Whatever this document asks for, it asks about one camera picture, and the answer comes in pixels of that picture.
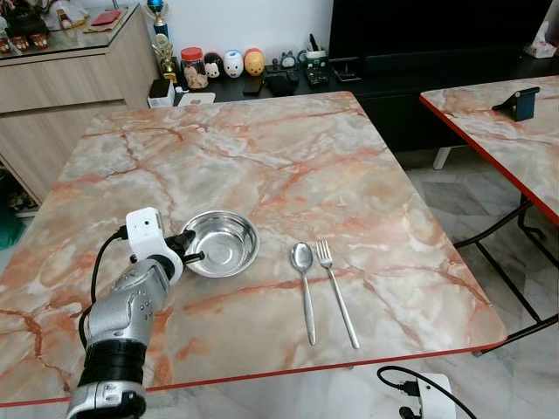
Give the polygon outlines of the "stainless steel bowl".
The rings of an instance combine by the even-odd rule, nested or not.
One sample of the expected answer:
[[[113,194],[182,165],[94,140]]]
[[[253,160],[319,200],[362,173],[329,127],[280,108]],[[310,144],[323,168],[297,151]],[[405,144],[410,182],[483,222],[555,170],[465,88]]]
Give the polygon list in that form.
[[[204,277],[230,277],[247,269],[259,251],[254,223],[228,210],[216,209],[193,216],[181,228],[196,232],[187,246],[188,254],[204,254],[199,262],[185,267]]]

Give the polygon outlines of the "stainless steel fork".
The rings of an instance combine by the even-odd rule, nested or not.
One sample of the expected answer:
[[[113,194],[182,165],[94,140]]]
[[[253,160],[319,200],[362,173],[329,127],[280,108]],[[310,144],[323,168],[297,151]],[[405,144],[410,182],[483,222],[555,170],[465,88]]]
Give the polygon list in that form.
[[[358,335],[356,335],[355,328],[353,327],[352,320],[350,318],[350,313],[346,304],[346,299],[341,292],[341,287],[339,285],[338,279],[336,279],[335,272],[333,271],[333,259],[330,252],[330,247],[328,247],[327,240],[318,240],[315,243],[315,254],[318,256],[320,266],[322,266],[327,272],[328,278],[330,278],[330,283],[333,287],[333,292],[335,292],[336,302],[338,302],[339,310],[341,311],[341,318],[343,324],[346,327],[346,332],[350,340],[350,344],[355,350],[359,350],[361,347]]]

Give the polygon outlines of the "black round figurine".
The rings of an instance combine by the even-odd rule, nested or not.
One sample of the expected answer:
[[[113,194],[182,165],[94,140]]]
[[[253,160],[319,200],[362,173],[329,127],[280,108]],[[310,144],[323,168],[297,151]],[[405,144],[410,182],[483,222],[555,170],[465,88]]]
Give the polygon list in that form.
[[[224,61],[221,55],[216,52],[205,53],[204,69],[206,69],[206,76],[208,79],[220,79],[224,71]]]

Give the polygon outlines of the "marble pattern folding table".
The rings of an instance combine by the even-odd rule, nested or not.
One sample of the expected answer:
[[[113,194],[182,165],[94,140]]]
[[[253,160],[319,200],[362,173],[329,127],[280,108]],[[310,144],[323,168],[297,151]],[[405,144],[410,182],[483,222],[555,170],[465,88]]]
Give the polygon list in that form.
[[[153,319],[150,390],[496,347],[506,325],[355,96],[311,94],[96,116],[0,276],[0,408],[66,402],[103,241],[153,207],[176,234],[246,216],[259,252],[227,278],[185,271]],[[327,240],[361,347],[315,254]],[[307,273],[316,344],[308,343]]]
[[[542,90],[535,96],[535,116],[523,122],[514,122],[491,107],[502,103],[520,89],[539,86]],[[506,224],[515,221],[516,227],[535,245],[536,249],[558,264],[544,241],[542,229],[526,225],[526,211],[536,207],[551,223],[559,223],[559,133],[558,100],[559,78],[514,79],[492,83],[431,89],[423,92],[420,100],[431,111],[459,134],[470,147],[496,167],[520,192],[519,206],[478,235],[460,240],[456,248],[474,246],[514,293],[524,310],[535,323],[508,335],[504,343],[514,343],[531,334],[551,327],[558,316],[542,318],[528,303],[527,297],[515,286],[511,278],[483,246],[483,239],[492,236]]]

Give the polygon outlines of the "white round figurine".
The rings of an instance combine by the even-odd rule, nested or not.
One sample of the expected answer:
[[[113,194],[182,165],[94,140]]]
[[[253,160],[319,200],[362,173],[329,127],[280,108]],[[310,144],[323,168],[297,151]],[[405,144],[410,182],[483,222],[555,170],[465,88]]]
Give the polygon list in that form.
[[[240,51],[224,52],[223,64],[228,79],[238,79],[244,70],[244,55]]]

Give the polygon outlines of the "light wooden cabinet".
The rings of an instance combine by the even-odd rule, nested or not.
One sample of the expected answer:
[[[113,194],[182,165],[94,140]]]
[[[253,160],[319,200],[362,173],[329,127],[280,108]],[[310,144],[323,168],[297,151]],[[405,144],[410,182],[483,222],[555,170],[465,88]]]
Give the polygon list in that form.
[[[157,77],[139,4],[111,31],[56,31],[43,51],[0,55],[0,164],[43,203],[92,119],[148,108]]]

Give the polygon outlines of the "black flat box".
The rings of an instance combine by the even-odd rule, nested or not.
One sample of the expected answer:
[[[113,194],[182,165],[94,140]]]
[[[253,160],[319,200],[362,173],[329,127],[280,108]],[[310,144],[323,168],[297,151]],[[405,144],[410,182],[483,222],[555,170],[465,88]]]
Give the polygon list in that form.
[[[272,96],[290,96],[295,93],[299,77],[297,77],[295,71],[269,73],[264,77],[264,83],[267,91],[271,92]]]

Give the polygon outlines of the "golden trophy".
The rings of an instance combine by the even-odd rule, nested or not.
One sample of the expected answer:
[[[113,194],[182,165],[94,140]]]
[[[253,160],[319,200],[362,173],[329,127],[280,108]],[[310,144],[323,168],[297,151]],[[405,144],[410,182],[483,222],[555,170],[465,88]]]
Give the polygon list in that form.
[[[179,80],[176,76],[175,52],[170,40],[163,33],[156,33],[155,43],[152,44],[153,51],[159,60],[159,67],[162,78],[170,83],[178,85]]]

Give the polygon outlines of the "yellow round figurine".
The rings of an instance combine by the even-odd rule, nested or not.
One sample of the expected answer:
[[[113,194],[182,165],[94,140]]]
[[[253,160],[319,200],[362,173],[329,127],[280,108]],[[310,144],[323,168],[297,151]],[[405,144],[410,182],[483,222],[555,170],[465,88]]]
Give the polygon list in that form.
[[[244,53],[244,67],[247,75],[257,77],[262,75],[266,67],[264,53],[259,48],[248,48]]]

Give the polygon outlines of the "black remote control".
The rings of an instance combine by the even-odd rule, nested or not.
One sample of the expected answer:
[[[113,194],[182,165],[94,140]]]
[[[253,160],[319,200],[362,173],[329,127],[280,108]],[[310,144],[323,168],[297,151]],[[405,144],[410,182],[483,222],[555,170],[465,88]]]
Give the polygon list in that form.
[[[304,75],[308,86],[312,88],[324,87],[330,84],[328,74],[318,66],[308,66],[304,69]]]

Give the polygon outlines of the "green mug with pens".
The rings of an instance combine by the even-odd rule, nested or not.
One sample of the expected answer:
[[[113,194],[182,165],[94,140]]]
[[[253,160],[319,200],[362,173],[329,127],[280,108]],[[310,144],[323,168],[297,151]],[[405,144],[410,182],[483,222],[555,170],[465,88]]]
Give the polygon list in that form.
[[[308,39],[310,39],[308,48],[300,51],[300,55],[297,56],[300,66],[303,68],[323,67],[328,60],[327,52],[320,48],[318,41],[316,41],[312,33],[308,36]]]

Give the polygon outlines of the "dark blue box device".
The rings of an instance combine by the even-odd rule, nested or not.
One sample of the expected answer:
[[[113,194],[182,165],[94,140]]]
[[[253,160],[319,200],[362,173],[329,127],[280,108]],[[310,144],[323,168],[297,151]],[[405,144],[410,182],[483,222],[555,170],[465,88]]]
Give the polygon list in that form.
[[[514,122],[530,120],[535,116],[535,96],[542,89],[539,86],[520,89],[503,100],[502,103],[492,106],[492,111],[511,117]]]

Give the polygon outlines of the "blue globe trophy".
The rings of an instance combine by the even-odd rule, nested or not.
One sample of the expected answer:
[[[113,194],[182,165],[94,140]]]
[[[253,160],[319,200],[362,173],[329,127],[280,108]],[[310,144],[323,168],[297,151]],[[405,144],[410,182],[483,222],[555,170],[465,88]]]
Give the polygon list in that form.
[[[168,5],[165,0],[145,0],[145,12],[152,17],[153,31],[156,35],[169,38],[169,27],[167,23]]]

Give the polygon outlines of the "flat red item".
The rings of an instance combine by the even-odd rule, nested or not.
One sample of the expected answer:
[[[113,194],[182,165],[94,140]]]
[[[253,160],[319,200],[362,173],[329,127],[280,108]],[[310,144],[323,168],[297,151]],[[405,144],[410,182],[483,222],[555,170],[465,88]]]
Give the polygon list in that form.
[[[109,25],[115,24],[122,15],[123,11],[120,9],[103,11],[91,21],[89,29],[91,31],[104,31]]]

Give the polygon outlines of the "black television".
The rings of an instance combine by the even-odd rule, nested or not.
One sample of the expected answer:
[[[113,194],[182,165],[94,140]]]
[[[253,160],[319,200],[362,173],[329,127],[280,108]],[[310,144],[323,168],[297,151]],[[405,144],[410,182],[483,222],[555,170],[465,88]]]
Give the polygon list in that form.
[[[463,51],[524,45],[551,0],[333,0],[328,55]]]

